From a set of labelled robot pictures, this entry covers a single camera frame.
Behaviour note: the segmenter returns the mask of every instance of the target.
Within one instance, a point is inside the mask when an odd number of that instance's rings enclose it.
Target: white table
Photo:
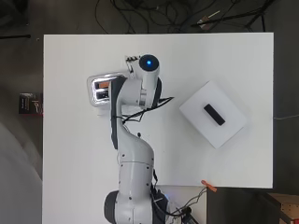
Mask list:
[[[273,35],[46,35],[43,223],[106,223],[103,203],[118,187],[109,116],[88,100],[89,76],[123,70],[125,55],[155,55],[168,105],[129,125],[155,150],[161,185],[272,188]],[[249,124],[214,149],[179,113],[217,81]],[[184,203],[199,188],[172,187]],[[206,197],[193,209],[206,222]]]

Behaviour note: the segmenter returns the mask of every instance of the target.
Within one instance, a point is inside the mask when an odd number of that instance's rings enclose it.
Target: small box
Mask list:
[[[20,93],[19,114],[43,115],[43,93]]]
[[[247,123],[246,117],[213,81],[179,109],[214,148],[221,147]]]

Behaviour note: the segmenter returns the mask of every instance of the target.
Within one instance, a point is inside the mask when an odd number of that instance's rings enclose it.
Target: orange object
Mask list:
[[[99,83],[99,88],[108,88],[109,87],[109,82],[100,82]]]
[[[202,180],[202,184],[205,185],[205,186],[206,186],[207,188],[209,188],[210,190],[212,190],[213,192],[216,192],[216,191],[217,191],[217,189],[216,189],[214,186],[208,184],[205,180]]]

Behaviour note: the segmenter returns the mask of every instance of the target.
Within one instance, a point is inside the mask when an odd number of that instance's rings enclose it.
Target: gray floor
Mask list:
[[[146,1],[155,6],[155,2]],[[198,8],[209,0],[199,0]],[[263,0],[242,0],[230,14],[250,11],[261,5]],[[18,113],[20,92],[43,91],[43,35],[44,34],[102,34],[103,31],[94,19],[96,0],[31,0],[28,10],[30,24],[24,27],[0,29],[0,35],[31,34],[31,39],[0,40],[0,93],[5,95],[11,107],[11,113]],[[204,15],[224,9],[229,0],[219,0],[211,9],[193,18],[197,21]],[[298,0],[277,0],[266,14],[267,31],[275,33],[275,67],[274,67],[274,112],[276,117],[299,114],[299,58]],[[120,13],[107,0],[102,0],[98,8],[99,21],[112,34],[124,34],[127,24]],[[167,22],[159,15],[155,19],[160,23]],[[132,15],[132,24],[137,33],[145,33],[145,23],[136,15]],[[255,32],[262,31],[260,21],[253,26]],[[165,27],[150,25],[150,32],[162,34]],[[185,29],[186,33],[196,33],[197,29]],[[219,25],[213,32],[247,32],[247,30],[227,24]],[[42,119],[20,117],[22,125],[34,140],[42,155]],[[280,193],[299,194],[299,119],[275,121],[275,159],[274,159],[274,191]],[[221,195],[229,195],[231,189],[223,189]],[[219,197],[214,204],[226,204],[227,197]]]

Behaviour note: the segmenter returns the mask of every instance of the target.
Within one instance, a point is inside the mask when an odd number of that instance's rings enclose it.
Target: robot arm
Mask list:
[[[135,63],[139,66],[133,78],[117,77],[109,86],[111,138],[120,155],[120,175],[119,191],[111,192],[106,198],[105,216],[110,223],[117,224],[155,223],[150,197],[154,153],[147,142],[123,126],[121,107],[156,106],[162,83],[158,78],[159,61],[154,56],[144,55]]]

